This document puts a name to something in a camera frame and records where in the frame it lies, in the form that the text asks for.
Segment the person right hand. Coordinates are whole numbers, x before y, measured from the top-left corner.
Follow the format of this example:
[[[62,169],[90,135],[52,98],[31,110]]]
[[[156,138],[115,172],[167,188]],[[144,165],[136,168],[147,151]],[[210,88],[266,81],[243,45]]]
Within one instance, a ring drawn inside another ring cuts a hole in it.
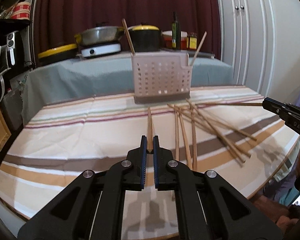
[[[255,194],[250,198],[252,204],[272,220],[283,233],[298,222],[298,218],[289,217],[288,207],[281,205],[262,194]]]

